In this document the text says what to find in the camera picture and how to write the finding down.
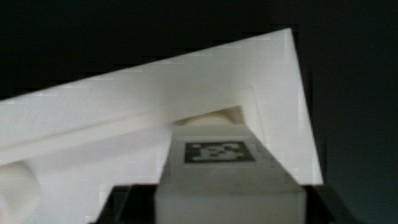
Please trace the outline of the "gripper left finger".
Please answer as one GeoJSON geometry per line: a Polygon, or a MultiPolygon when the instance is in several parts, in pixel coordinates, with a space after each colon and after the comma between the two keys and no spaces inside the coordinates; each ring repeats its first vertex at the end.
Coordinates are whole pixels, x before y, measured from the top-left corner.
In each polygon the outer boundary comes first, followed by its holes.
{"type": "Polygon", "coordinates": [[[116,186],[89,224],[155,224],[155,192],[155,184],[116,186]]]}

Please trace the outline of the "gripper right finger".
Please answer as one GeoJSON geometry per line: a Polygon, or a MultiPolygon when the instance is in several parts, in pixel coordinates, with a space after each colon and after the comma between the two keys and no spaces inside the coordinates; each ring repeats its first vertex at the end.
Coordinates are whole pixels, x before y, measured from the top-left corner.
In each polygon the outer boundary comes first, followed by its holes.
{"type": "Polygon", "coordinates": [[[306,185],[306,224],[359,224],[341,197],[329,185],[306,185]]]}

